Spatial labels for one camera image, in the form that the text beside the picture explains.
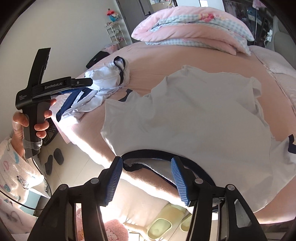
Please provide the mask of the person's left forearm sleeve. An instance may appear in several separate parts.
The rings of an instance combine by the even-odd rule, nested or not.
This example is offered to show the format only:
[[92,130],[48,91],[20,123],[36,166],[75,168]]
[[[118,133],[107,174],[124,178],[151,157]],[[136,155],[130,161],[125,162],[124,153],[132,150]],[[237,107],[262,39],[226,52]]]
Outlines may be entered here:
[[23,212],[29,190],[44,183],[44,176],[20,156],[11,145],[11,138],[1,142],[1,219],[13,235],[29,233],[36,217]]

